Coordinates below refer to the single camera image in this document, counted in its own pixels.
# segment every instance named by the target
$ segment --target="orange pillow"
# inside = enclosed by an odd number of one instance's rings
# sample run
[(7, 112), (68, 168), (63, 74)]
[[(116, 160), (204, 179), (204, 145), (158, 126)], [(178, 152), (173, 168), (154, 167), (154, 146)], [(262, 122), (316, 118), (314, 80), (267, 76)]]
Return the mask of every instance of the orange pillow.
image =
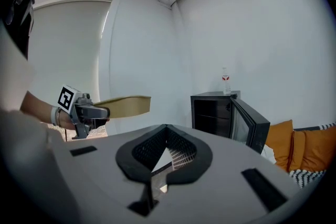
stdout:
[(273, 149), (276, 164), (287, 172), (292, 132), (292, 120), (272, 125), (269, 128), (265, 143)]
[(336, 126), (326, 130), (304, 131), (306, 146), (301, 169), (310, 172), (329, 167), (336, 151)]
[(304, 132), (293, 131), (292, 134), (292, 147), (293, 154), (291, 162), (289, 163), (288, 171), (300, 169), (303, 154), (305, 152), (306, 136)]

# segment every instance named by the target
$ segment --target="white wall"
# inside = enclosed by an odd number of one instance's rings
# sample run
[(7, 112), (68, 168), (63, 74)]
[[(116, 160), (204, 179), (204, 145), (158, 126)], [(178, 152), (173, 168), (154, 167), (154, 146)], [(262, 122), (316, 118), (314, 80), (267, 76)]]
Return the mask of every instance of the white wall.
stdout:
[[(133, 94), (152, 99), (149, 113), (107, 123), (109, 135), (154, 124), (187, 124), (191, 86), (184, 80), (179, 52), (170, 9), (155, 0), (113, 0), (99, 58), (101, 99)], [(170, 161), (165, 151), (155, 169)]]
[(181, 0), (194, 93), (231, 89), (271, 124), (336, 119), (335, 23), (325, 0)]
[(34, 12), (28, 61), (37, 71), (30, 88), (36, 97), (56, 105), (62, 84), (67, 84), (99, 101), (98, 54), (109, 6), (72, 2)]

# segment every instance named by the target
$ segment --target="beige strip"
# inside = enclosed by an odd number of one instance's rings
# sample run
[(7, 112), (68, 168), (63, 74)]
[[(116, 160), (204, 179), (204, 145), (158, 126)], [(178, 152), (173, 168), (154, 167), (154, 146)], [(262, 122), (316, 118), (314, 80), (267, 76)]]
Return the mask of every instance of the beige strip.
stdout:
[(110, 110), (110, 119), (125, 118), (149, 112), (151, 97), (132, 95), (118, 97), (93, 104)]

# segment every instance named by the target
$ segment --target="gray surface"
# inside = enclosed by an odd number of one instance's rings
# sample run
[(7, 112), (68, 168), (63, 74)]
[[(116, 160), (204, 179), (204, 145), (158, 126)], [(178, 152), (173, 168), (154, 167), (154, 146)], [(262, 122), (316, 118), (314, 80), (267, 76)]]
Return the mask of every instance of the gray surface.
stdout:
[[(155, 127), (96, 140), (70, 142), (67, 146), (73, 149), (93, 145), (98, 149), (76, 157), (75, 161), (99, 188), (126, 206), (139, 198), (142, 188), (141, 184), (138, 186), (139, 183), (125, 179), (115, 163), (115, 152), (122, 143)], [(147, 219), (164, 223), (205, 223), (218, 220), (244, 223), (264, 216), (267, 210), (241, 175), (241, 171), (248, 168), (258, 168), (288, 198), (299, 191), (285, 172), (249, 147), (227, 138), (177, 127), (205, 141), (213, 151), (213, 162), (195, 183), (169, 186), (167, 194), (158, 195), (160, 203)]]
[[(213, 162), (195, 183), (169, 186), (149, 219), (165, 223), (245, 223), (266, 215), (266, 209), (241, 175), (248, 168), (259, 169), (288, 198), (299, 191), (285, 172), (249, 147), (198, 130), (175, 127), (206, 142), (213, 151)], [(160, 218), (167, 211), (171, 213)]]
[(275, 209), (271, 213), (263, 216), (262, 218), (256, 219), (250, 224), (269, 224), (269, 223), (282, 223), (286, 221), (289, 216), (292, 216), (302, 204), (309, 198), (309, 196), (316, 189), (319, 180), (315, 180), (309, 185), (307, 185), (304, 189), (300, 190), (295, 198), (288, 200), (284, 205)]
[[(156, 196), (160, 202), (149, 216), (142, 217), (127, 206), (139, 200), (143, 185), (124, 176), (115, 154), (122, 144), (158, 125), (66, 143), (55, 130), (19, 112), (1, 113), (0, 119), (2, 153), (11, 173), (35, 203), (63, 222), (245, 223), (268, 218), (266, 209), (241, 175), (241, 171), (253, 167), (286, 197), (299, 192), (285, 172), (247, 146), (177, 126), (210, 146), (212, 164), (195, 183), (169, 186), (165, 195)], [(71, 156), (70, 149), (89, 145), (97, 151)]]

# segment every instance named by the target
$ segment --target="wrist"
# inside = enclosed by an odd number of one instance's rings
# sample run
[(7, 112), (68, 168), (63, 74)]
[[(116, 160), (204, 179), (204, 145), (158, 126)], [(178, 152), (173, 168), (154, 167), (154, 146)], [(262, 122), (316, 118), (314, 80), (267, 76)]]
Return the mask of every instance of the wrist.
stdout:
[(64, 128), (64, 129), (75, 130), (75, 126), (72, 123), (72, 120), (71, 120), (69, 114), (67, 114), (63, 110), (61, 110), (61, 112), (59, 113), (59, 124), (60, 124), (60, 127)]
[(50, 121), (53, 126), (59, 126), (59, 113), (60, 113), (60, 108), (53, 106), (51, 108), (50, 112)]

